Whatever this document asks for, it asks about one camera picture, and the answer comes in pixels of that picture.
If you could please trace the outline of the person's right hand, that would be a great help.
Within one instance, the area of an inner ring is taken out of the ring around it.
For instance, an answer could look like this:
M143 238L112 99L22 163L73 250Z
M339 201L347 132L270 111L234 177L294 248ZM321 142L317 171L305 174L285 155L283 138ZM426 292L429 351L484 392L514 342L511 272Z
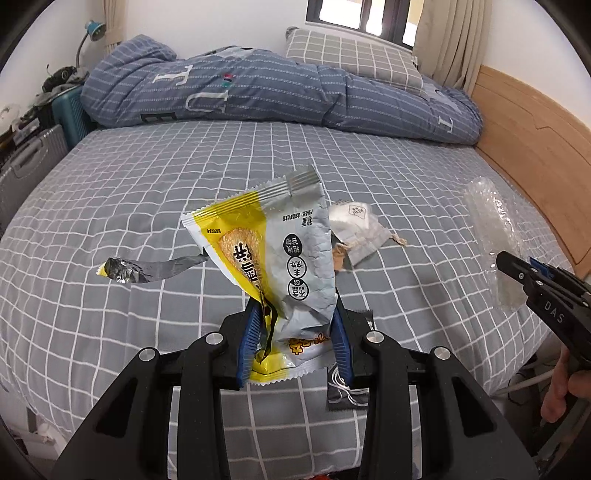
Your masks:
M541 416L547 422L554 423L564 415L568 394L587 401L591 399L591 373L589 371L570 373L570 360L569 350L562 346L560 358L553 370L550 388L541 407Z

